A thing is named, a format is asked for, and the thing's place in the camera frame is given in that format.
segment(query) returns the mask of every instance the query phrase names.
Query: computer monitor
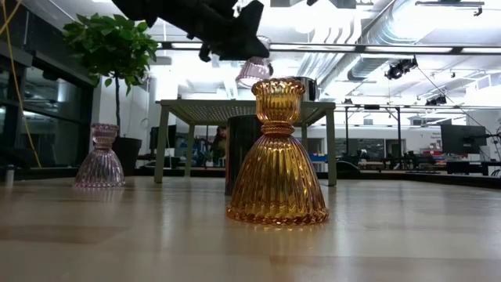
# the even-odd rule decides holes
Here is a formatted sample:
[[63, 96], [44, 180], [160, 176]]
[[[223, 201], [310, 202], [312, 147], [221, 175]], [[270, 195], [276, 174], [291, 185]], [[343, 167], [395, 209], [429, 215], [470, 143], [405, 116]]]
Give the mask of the computer monitor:
[[[167, 130], [166, 148], [175, 148], [176, 126], [169, 125]], [[152, 127], [150, 131], [150, 150], [154, 152], [158, 143], [158, 127]]]
[[442, 152], [448, 154], [479, 154], [487, 145], [485, 127], [472, 125], [440, 125]]

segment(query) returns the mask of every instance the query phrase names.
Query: table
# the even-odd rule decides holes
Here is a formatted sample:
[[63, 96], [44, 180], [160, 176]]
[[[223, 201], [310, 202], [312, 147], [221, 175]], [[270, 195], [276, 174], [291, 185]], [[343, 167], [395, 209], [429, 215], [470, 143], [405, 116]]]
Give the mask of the table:
[[483, 176], [488, 176], [488, 167], [501, 166], [501, 161], [448, 161], [445, 166], [447, 174], [481, 173]]
[[[242, 100], [198, 100], [198, 99], [163, 99], [157, 101], [161, 106], [160, 127], [157, 142], [157, 161], [155, 165], [155, 183], [162, 183], [164, 176], [164, 155], [167, 142], [167, 129], [169, 114], [173, 113], [177, 118], [189, 125], [188, 148], [193, 148], [193, 140], [196, 125], [226, 125], [228, 118], [256, 114], [255, 101]], [[308, 126], [326, 117], [327, 153], [328, 153], [328, 176], [329, 186], [337, 184], [336, 174], [336, 148], [334, 139], [334, 110], [336, 103], [330, 102], [301, 102], [301, 116], [294, 124], [301, 127], [301, 140], [308, 150]], [[193, 150], [186, 151], [185, 177], [190, 177]]]

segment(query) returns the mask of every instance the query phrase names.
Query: pink glass candle holder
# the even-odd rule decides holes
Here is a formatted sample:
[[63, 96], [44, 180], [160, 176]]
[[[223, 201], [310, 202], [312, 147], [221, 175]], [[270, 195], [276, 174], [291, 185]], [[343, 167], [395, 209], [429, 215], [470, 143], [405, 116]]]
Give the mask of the pink glass candle holder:
[[[269, 50], [271, 40], [265, 36], [258, 36], [258, 39]], [[240, 74], [236, 77], [236, 82], [243, 87], [251, 88], [255, 83], [271, 78], [272, 69], [270, 66], [269, 59], [251, 57], [243, 65]]]
[[94, 124], [91, 130], [95, 149], [81, 164], [74, 185], [85, 188], [122, 187], [125, 184], [124, 170], [111, 150], [118, 126]]

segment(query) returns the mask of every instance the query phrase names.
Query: ceiling light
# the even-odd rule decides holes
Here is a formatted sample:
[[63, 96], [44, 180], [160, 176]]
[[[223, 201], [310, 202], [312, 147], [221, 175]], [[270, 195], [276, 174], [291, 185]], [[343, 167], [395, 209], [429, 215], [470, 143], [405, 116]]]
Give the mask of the ceiling light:
[[485, 5], [485, 2], [482, 1], [418, 1], [415, 5], [420, 6], [432, 6], [432, 7], [478, 7]]
[[323, 45], [323, 44], [280, 44], [272, 45], [271, 51], [317, 51], [317, 52], [353, 52], [354, 46]]
[[425, 47], [425, 46], [368, 46], [367, 52], [405, 52], [405, 53], [420, 53], [420, 52], [438, 52], [447, 53], [451, 52], [450, 47]]
[[501, 54], [501, 48], [489, 48], [489, 47], [486, 47], [486, 48], [482, 48], [482, 47], [468, 47], [468, 48], [463, 48], [463, 50], [461, 50], [461, 53], [479, 53], [479, 54], [487, 54], [487, 53], [490, 53], [490, 54]]
[[187, 42], [187, 43], [172, 43], [173, 49], [190, 49], [198, 50], [202, 48], [202, 43]]

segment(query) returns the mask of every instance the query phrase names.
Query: window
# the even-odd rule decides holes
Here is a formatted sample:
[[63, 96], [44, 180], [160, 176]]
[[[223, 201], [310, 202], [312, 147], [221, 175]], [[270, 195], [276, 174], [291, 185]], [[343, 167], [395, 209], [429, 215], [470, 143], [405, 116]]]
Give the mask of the window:
[[[88, 153], [92, 88], [70, 74], [39, 67], [16, 65], [23, 115], [34, 149], [43, 168], [77, 167]], [[0, 66], [0, 146], [13, 147], [31, 167], [37, 168], [13, 74], [6, 63]]]
[[0, 139], [3, 139], [4, 125], [5, 125], [5, 107], [0, 107]]
[[24, 102], [68, 118], [83, 118], [82, 88], [59, 78], [57, 75], [38, 69], [27, 68]]
[[[77, 166], [83, 161], [88, 140], [81, 138], [82, 125], [30, 111], [24, 111], [24, 117], [42, 167]], [[24, 126], [20, 130], [18, 147], [31, 148]]]
[[0, 70], [0, 98], [7, 99], [8, 92], [9, 92], [9, 72]]

